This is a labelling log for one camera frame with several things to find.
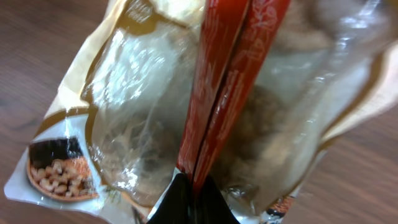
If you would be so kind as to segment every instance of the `bowl of peanuts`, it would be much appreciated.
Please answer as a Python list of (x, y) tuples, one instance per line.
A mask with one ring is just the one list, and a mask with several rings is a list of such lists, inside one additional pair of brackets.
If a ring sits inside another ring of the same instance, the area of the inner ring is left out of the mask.
[(29, 146), (27, 176), (42, 194), (77, 202), (98, 196), (77, 139), (51, 139)]

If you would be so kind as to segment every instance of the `brown bowl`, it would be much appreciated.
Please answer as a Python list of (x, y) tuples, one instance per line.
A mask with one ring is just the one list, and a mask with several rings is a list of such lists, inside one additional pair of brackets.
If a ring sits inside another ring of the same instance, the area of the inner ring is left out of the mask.
[(31, 164), (30, 164), (30, 159), (27, 160), (27, 164), (26, 164), (26, 173), (27, 176), (29, 178), (30, 183), (42, 194), (48, 196), (49, 198), (52, 198), (54, 200), (58, 200), (61, 202), (79, 202), (79, 201), (83, 201), (83, 200), (89, 200), (89, 199), (93, 199), (98, 197), (97, 193), (94, 194), (90, 194), (90, 195), (83, 195), (83, 196), (77, 196), (77, 197), (66, 197), (66, 196), (60, 196), (51, 192), (48, 192), (46, 190), (44, 190), (33, 178), (32, 174), (30, 173), (30, 168), (31, 168)]

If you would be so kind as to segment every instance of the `dark seaweed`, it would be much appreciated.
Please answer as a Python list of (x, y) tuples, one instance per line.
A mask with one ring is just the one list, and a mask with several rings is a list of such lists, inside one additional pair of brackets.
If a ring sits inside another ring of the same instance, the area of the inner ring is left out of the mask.
[(83, 156), (77, 138), (52, 139), (29, 145), (30, 164), (36, 169), (51, 166), (54, 159), (73, 159)]
[(269, 208), (267, 210), (267, 214), (272, 216), (272, 217), (279, 217), (279, 218), (283, 218), (285, 216), (285, 213), (278, 212), (277, 210), (274, 210), (272, 208)]

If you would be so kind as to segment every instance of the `red label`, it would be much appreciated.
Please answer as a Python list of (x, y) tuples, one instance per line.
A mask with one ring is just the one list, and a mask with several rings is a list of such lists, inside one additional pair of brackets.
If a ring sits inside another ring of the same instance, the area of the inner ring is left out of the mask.
[(207, 0), (177, 167), (193, 176), (200, 143), (250, 0)]
[(289, 0), (252, 1), (227, 69), (226, 81), (220, 87), (221, 94), (216, 99), (209, 130), (206, 130), (194, 175), (195, 192), (201, 189), (211, 165), (222, 150), (288, 6)]

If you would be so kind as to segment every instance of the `wood grain surface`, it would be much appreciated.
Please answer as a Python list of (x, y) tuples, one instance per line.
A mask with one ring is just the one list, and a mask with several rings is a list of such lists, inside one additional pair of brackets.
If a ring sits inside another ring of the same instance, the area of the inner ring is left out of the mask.
[[(107, 0), (0, 0), (0, 186), (32, 139)], [(345, 134), (302, 189), (285, 224), (398, 223), (398, 108)], [(9, 201), (0, 224), (105, 223)]]

